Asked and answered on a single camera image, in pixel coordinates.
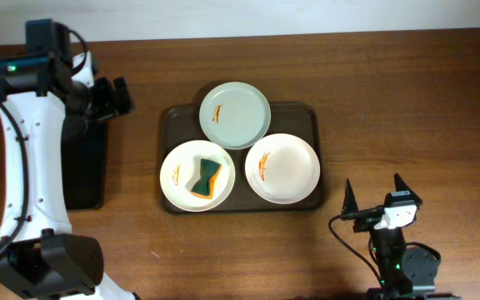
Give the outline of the green and orange sponge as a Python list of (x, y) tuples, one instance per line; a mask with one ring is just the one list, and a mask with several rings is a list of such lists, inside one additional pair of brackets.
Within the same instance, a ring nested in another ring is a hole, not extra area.
[(220, 163), (202, 158), (200, 160), (200, 178), (194, 183), (190, 193), (197, 198), (212, 199), (214, 183), (221, 169), (222, 165)]

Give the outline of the pale green plate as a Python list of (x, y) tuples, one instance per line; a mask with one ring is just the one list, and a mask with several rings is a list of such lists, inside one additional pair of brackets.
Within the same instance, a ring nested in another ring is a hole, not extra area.
[(199, 122), (205, 136), (222, 148), (251, 147), (268, 131), (271, 109), (266, 97), (245, 82), (226, 82), (202, 100)]

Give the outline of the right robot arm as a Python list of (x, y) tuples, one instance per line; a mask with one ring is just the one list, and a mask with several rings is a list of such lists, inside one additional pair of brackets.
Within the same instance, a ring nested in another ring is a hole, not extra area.
[(340, 237), (347, 250), (363, 260), (373, 271), (379, 286), (367, 290), (367, 299), (455, 299), (451, 293), (436, 293), (435, 278), (441, 263), (436, 249), (420, 242), (408, 242), (403, 229), (417, 221), (423, 200), (394, 175), (395, 190), (386, 195), (384, 203), (361, 210), (352, 185), (346, 181), (342, 211), (332, 220), (353, 222), (355, 233), (368, 233), (366, 259)]

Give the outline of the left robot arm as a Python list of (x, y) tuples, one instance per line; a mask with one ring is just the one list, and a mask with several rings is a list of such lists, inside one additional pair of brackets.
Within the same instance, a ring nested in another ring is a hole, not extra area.
[(92, 237), (73, 233), (63, 194), (63, 127), (128, 114), (123, 78), (98, 77), (88, 50), (73, 55), (77, 33), (51, 19), (26, 24), (26, 52), (0, 59), (5, 146), (5, 208), (0, 283), (23, 299), (134, 299), (104, 270)]

